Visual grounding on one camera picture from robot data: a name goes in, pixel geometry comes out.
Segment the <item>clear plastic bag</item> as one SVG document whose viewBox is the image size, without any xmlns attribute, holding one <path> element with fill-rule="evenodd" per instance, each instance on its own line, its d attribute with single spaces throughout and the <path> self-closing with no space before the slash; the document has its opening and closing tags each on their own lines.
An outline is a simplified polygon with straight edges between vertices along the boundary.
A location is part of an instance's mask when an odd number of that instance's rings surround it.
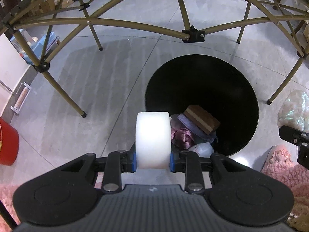
<svg viewBox="0 0 309 232">
<path fill-rule="evenodd" d="M 308 132 L 308 94 L 294 90 L 283 102 L 277 115 L 277 126 L 288 126 Z"/>
</svg>

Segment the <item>purple satin bow scrunchie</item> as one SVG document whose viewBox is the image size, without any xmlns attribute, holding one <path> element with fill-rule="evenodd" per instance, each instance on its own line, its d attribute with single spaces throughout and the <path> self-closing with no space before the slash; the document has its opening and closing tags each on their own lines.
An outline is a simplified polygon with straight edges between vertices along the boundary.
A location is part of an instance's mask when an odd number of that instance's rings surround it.
<svg viewBox="0 0 309 232">
<path fill-rule="evenodd" d="M 188 150 L 194 145 L 194 136 L 192 132 L 186 128 L 171 129 L 171 141 L 182 150 Z"/>
</svg>

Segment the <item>white foam tape roll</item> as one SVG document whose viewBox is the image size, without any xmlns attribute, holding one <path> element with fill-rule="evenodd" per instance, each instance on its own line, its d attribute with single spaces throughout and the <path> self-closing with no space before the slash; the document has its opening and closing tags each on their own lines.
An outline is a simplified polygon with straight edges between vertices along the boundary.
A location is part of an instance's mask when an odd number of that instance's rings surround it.
<svg viewBox="0 0 309 232">
<path fill-rule="evenodd" d="M 171 125 L 168 112 L 140 112 L 136 120 L 137 168 L 166 169 L 170 163 Z"/>
</svg>

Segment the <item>pink brown sponge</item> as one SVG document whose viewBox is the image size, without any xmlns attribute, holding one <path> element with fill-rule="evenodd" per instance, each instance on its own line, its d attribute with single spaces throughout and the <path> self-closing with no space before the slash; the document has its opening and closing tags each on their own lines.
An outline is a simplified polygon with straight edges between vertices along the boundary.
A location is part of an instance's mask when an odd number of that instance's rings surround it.
<svg viewBox="0 0 309 232">
<path fill-rule="evenodd" d="M 198 105 L 189 105 L 184 111 L 184 115 L 208 135 L 220 125 L 215 117 Z"/>
</svg>

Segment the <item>white yellow plush hamster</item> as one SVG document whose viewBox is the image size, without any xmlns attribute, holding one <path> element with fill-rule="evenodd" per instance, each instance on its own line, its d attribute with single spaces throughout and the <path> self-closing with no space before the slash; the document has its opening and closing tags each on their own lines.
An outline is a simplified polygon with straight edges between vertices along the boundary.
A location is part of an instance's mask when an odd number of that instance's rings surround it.
<svg viewBox="0 0 309 232">
<path fill-rule="evenodd" d="M 214 153 L 213 147 L 209 142 L 198 143 L 188 150 L 197 153 L 199 157 L 203 158 L 209 158 Z"/>
</svg>

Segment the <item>lilac drawstring pouch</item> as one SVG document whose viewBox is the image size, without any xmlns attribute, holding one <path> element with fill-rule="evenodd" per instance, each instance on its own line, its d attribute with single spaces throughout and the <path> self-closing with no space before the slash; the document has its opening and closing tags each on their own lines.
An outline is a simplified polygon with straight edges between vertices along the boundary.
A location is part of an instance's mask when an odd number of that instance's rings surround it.
<svg viewBox="0 0 309 232">
<path fill-rule="evenodd" d="M 203 140 L 204 142 L 213 143 L 217 140 L 216 132 L 211 132 L 210 134 L 206 134 L 201 128 L 197 126 L 197 124 L 193 123 L 189 118 L 187 118 L 184 114 L 179 114 L 177 119 L 184 125 L 188 130 L 190 130 L 199 140 Z"/>
</svg>

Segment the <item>black round trash bin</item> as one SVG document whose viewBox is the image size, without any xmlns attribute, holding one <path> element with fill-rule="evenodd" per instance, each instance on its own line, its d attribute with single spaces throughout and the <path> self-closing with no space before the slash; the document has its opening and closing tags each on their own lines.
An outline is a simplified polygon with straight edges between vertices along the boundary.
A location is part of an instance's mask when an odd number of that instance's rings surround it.
<svg viewBox="0 0 309 232">
<path fill-rule="evenodd" d="M 259 106 L 252 85 L 228 62 L 209 55 L 183 55 L 164 63 L 145 93 L 148 112 L 182 114 L 198 105 L 219 121 L 216 152 L 231 156 L 255 134 Z"/>
</svg>

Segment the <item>pink fluffy rug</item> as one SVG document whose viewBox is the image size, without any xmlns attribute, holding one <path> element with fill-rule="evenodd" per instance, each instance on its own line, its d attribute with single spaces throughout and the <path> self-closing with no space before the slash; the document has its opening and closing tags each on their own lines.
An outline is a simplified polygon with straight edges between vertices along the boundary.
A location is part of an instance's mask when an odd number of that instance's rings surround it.
<svg viewBox="0 0 309 232">
<path fill-rule="evenodd" d="M 308 169 L 294 163 L 286 146 L 273 146 L 262 166 L 261 173 L 289 187 L 294 206 L 287 223 L 296 231 L 308 231 Z"/>
</svg>

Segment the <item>red plastic bucket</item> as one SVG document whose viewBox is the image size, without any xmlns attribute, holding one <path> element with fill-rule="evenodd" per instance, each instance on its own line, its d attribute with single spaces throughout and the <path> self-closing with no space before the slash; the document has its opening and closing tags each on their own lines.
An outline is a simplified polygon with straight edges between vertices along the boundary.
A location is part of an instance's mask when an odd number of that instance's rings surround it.
<svg viewBox="0 0 309 232">
<path fill-rule="evenodd" d="M 19 150 L 19 134 L 17 130 L 1 118 L 1 165 L 14 164 Z"/>
</svg>

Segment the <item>white floor squeegee mop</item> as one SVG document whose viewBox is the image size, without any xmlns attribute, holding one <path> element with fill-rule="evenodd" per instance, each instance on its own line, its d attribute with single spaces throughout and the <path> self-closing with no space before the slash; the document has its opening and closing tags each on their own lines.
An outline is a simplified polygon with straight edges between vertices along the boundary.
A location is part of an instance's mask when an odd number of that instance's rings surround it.
<svg viewBox="0 0 309 232">
<path fill-rule="evenodd" d="M 32 87 L 27 84 L 26 82 L 23 82 L 20 84 L 19 88 L 16 91 L 13 91 L 9 86 L 7 86 L 3 81 L 1 81 L 1 85 L 7 89 L 12 96 L 15 97 L 14 101 L 15 104 L 13 106 L 10 107 L 10 109 L 17 115 L 19 115 L 19 112 L 27 98 L 27 96 L 29 95 Z"/>
</svg>

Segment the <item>light blue stool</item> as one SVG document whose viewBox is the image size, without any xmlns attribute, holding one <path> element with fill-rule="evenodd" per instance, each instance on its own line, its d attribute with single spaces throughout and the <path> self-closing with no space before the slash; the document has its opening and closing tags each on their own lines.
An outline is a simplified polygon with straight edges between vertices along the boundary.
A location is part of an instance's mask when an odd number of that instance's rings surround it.
<svg viewBox="0 0 309 232">
<path fill-rule="evenodd" d="M 38 59 L 41 59 L 42 49 L 45 43 L 46 35 L 43 35 L 40 38 L 31 36 L 25 29 L 20 29 L 20 33 L 23 35 L 28 45 L 37 56 Z M 25 53 L 24 49 L 18 43 L 14 36 L 11 37 L 10 42 L 13 44 L 15 49 L 19 52 L 20 56 L 30 65 L 33 65 L 33 62 L 30 60 L 28 55 Z M 49 41 L 47 43 L 45 56 L 47 57 L 49 53 L 54 50 L 60 43 L 59 37 L 54 33 L 50 32 Z"/>
</svg>

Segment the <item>open cardboard boxes by door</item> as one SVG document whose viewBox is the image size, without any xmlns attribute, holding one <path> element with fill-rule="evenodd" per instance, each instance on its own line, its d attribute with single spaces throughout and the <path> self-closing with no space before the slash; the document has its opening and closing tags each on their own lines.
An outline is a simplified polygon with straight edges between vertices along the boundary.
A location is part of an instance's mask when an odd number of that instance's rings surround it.
<svg viewBox="0 0 309 232">
<path fill-rule="evenodd" d="M 60 1 L 61 0 L 44 0 L 41 4 L 37 5 L 32 10 L 30 10 L 24 17 L 27 18 L 37 16 L 55 10 Z M 73 0 L 62 0 L 60 9 L 65 9 L 71 4 L 73 4 Z"/>
</svg>

